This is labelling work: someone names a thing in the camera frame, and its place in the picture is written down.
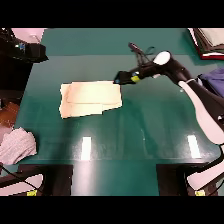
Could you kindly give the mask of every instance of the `cable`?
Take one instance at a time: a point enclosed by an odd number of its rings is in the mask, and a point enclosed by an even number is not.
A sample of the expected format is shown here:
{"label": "cable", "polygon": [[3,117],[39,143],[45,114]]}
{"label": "cable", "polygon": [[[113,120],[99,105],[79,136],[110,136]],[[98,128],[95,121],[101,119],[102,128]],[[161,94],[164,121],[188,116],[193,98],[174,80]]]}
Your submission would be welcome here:
{"label": "cable", "polygon": [[20,180],[20,181],[22,181],[22,182],[24,182],[24,183],[30,185],[30,186],[33,187],[35,190],[37,190],[37,191],[39,191],[41,194],[43,194],[43,192],[42,192],[40,189],[36,188],[33,184],[31,184],[31,183],[29,183],[29,182],[23,180],[22,178],[16,176],[15,174],[11,173],[10,171],[8,171],[8,170],[7,170],[5,167],[3,167],[2,165],[0,165],[0,167],[1,167],[6,173],[8,173],[8,174],[14,176],[14,177],[17,178],[18,180]]}
{"label": "cable", "polygon": [[224,180],[222,181],[222,183],[212,192],[212,193],[210,193],[208,196],[212,196],[216,191],[218,191],[218,189],[220,188],[220,187],[222,187],[222,185],[224,184]]}

